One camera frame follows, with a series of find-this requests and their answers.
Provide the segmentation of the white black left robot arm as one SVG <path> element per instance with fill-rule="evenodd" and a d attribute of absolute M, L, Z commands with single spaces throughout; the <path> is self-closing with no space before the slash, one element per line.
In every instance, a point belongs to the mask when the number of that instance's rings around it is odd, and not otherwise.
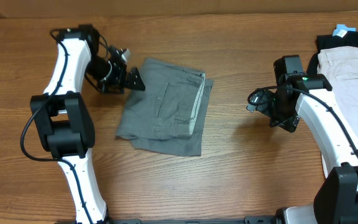
<path fill-rule="evenodd" d="M 81 95 L 87 80 L 100 93 L 145 90 L 136 67 L 127 70 L 129 49 L 117 49 L 91 24 L 52 29 L 58 57 L 52 78 L 41 95 L 30 100 L 32 116 L 20 140 L 34 123 L 51 162 L 62 168 L 73 198 L 75 223 L 112 223 L 94 173 L 94 123 Z"/>

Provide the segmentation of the grey shorts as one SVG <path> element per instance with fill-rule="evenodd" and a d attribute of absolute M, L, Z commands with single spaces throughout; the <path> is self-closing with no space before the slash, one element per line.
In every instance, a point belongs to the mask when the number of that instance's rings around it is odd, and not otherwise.
<path fill-rule="evenodd" d="M 214 81 L 202 70 L 145 59 L 144 91 L 131 91 L 116 136 L 145 149 L 200 156 L 204 122 Z"/>

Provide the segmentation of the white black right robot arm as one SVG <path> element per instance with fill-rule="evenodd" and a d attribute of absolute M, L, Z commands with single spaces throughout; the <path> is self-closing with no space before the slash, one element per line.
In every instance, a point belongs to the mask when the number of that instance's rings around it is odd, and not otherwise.
<path fill-rule="evenodd" d="M 273 64 L 276 84 L 258 88 L 247 110 L 269 117 L 270 127 L 289 133 L 302 119 L 322 155 L 325 180 L 313 203 L 279 208 L 274 216 L 248 217 L 246 223 L 358 223 L 358 138 L 341 113 L 328 79 L 309 75 L 298 55 Z"/>

